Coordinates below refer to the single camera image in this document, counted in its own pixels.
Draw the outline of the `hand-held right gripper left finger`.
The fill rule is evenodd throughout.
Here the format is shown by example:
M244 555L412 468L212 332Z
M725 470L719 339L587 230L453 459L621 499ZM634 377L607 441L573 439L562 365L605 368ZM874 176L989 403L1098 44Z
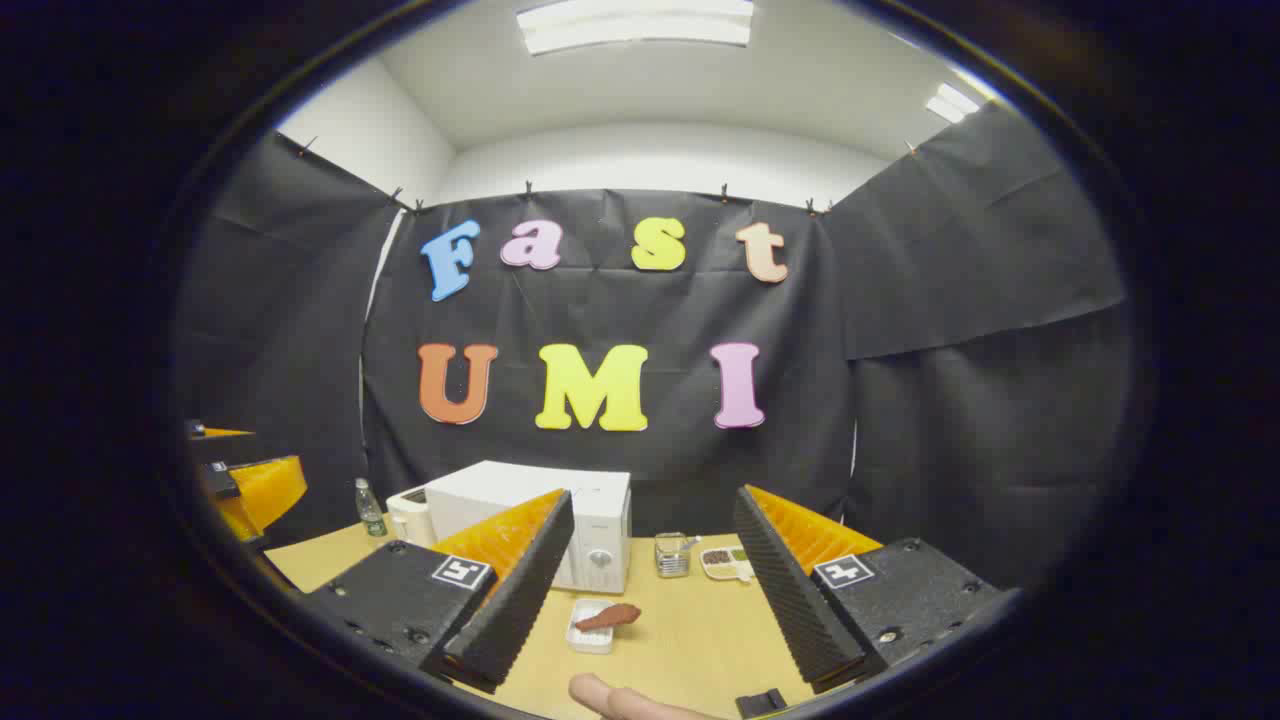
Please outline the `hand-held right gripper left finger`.
M575 530L553 489L430 547L392 541L303 596L342 635L492 693L538 620Z

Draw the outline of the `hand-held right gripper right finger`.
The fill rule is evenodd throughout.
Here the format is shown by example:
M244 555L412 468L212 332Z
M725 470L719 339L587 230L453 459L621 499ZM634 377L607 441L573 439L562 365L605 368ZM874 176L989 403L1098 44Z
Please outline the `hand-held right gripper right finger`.
M817 694L922 656L1006 600L920 538L881 543L755 486L737 491L733 523Z

